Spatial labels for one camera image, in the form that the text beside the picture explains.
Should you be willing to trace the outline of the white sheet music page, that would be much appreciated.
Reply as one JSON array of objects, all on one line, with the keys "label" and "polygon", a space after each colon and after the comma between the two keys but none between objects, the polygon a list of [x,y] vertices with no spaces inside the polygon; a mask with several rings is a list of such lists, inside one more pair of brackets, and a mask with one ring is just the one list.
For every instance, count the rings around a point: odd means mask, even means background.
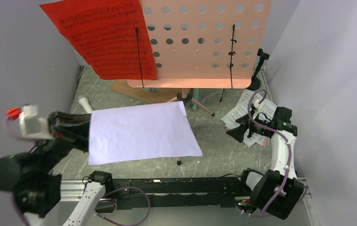
[{"label": "white sheet music page", "polygon": [[[253,91],[245,89],[245,91],[242,93],[236,106],[238,106],[239,104],[241,104],[243,102],[248,104],[249,99],[253,93],[254,93]],[[268,98],[266,98],[263,101],[263,103],[264,103],[264,106],[262,108],[262,113],[264,113],[266,116],[264,116],[263,114],[259,114],[259,119],[261,119],[261,120],[272,119],[277,105],[274,104],[272,101],[270,101]]]},{"label": "white sheet music page", "polygon": [[[234,107],[230,110],[225,116],[221,118],[221,120],[225,123],[225,127],[227,129],[234,129],[239,126],[238,123],[235,122],[236,119],[244,116],[247,114],[247,104],[245,102],[239,104],[238,106]],[[251,147],[252,145],[256,144],[254,139],[262,137],[262,135],[253,134],[252,138],[248,138],[249,130],[246,131],[243,143],[247,147]]]}]

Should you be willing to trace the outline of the white microphone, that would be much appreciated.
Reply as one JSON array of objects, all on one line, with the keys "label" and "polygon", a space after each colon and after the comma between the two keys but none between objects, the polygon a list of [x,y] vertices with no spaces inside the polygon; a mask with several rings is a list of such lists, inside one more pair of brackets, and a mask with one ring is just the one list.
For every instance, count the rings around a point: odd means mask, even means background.
[{"label": "white microphone", "polygon": [[86,96],[78,96],[78,103],[83,107],[86,113],[91,114],[93,112],[93,108],[91,107]]}]

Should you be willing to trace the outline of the pink sheet music page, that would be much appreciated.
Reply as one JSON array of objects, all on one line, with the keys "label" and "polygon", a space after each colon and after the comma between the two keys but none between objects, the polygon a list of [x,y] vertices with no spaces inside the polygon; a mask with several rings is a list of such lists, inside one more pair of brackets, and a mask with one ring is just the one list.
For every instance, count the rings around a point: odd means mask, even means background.
[{"label": "pink sheet music page", "polygon": [[269,141],[268,137],[259,137],[254,139],[256,144],[259,144],[260,146],[265,147],[267,142]]}]

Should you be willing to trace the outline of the black round-base mic stand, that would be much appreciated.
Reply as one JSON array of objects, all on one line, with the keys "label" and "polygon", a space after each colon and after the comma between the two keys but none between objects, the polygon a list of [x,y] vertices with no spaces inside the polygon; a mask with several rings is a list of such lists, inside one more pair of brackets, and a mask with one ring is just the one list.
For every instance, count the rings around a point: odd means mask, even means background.
[{"label": "black round-base mic stand", "polygon": [[259,57],[258,64],[255,68],[255,71],[251,77],[251,84],[246,88],[251,91],[258,90],[261,87],[261,81],[259,78],[257,78],[258,73],[261,71],[264,61],[268,60],[270,57],[270,54],[265,53],[263,49],[259,48],[257,52],[257,56]]}]

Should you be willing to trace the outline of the lavender sheet music page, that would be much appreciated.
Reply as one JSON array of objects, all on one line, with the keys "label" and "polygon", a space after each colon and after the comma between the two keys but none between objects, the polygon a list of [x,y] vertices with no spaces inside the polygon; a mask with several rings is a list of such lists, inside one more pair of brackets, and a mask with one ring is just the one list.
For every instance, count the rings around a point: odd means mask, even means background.
[{"label": "lavender sheet music page", "polygon": [[95,110],[89,165],[166,157],[201,157],[182,102]]}]

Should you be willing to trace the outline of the pink music stand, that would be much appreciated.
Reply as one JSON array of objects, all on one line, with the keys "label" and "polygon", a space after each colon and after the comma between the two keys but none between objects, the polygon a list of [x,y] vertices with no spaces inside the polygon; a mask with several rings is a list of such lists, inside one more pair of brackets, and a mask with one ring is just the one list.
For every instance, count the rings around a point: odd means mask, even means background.
[{"label": "pink music stand", "polygon": [[270,0],[142,0],[156,80],[133,88],[245,89],[252,83]]}]

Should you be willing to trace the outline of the red sheet music page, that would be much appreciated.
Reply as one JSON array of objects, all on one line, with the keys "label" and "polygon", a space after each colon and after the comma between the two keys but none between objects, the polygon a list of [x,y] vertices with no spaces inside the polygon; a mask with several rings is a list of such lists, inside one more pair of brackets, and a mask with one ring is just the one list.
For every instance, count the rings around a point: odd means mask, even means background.
[{"label": "red sheet music page", "polygon": [[101,79],[157,78],[140,1],[60,0],[40,8]]}]

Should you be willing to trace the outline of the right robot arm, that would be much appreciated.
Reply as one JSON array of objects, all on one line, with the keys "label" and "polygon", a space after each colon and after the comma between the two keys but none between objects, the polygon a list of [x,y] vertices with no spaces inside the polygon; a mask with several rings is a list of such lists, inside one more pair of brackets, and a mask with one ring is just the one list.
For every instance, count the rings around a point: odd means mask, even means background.
[{"label": "right robot arm", "polygon": [[277,107],[272,119],[259,118],[255,106],[238,119],[238,127],[228,130],[227,135],[243,142],[245,133],[270,138],[272,144],[271,167],[266,173],[248,168],[241,174],[238,190],[250,195],[249,204],[261,213],[268,213],[285,220],[304,193],[294,168],[294,144],[298,136],[297,126],[291,123],[292,110]]}]

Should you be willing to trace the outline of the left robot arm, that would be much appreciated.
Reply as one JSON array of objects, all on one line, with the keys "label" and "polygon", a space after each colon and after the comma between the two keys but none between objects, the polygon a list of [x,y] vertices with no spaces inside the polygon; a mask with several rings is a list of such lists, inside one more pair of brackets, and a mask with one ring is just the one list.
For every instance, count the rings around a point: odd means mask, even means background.
[{"label": "left robot arm", "polygon": [[5,129],[14,138],[33,142],[27,152],[0,158],[0,191],[9,192],[21,220],[30,223],[25,213],[44,218],[61,199],[62,175],[53,168],[72,149],[89,151],[91,114],[60,111],[47,118],[25,115],[21,108],[11,108],[4,118]]}]

